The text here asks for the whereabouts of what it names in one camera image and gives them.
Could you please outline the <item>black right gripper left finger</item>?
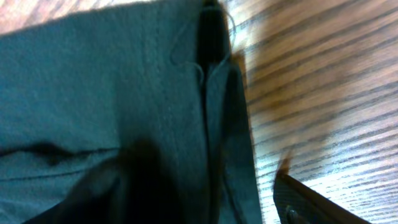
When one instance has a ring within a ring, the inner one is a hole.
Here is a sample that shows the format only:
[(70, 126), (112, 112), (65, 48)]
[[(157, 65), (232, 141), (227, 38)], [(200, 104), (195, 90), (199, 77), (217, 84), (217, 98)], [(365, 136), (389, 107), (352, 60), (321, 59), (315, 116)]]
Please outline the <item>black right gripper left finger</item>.
[(62, 202), (28, 223), (183, 223), (183, 211), (157, 146), (144, 139), (92, 168)]

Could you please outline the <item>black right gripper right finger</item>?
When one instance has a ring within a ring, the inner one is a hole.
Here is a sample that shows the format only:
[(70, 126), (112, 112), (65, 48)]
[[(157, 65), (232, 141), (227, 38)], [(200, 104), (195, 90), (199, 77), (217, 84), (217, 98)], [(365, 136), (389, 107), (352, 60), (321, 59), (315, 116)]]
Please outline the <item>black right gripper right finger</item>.
[(287, 174), (277, 174), (273, 199), (281, 224), (369, 224)]

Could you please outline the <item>black t-shirt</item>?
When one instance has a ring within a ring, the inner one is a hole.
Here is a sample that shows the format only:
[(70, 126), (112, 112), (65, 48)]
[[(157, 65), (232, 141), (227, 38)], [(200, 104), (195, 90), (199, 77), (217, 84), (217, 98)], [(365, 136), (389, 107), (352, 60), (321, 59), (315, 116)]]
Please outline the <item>black t-shirt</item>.
[(155, 1), (2, 36), (1, 222), (28, 223), (146, 139), (183, 223), (260, 223), (230, 21), (217, 1)]

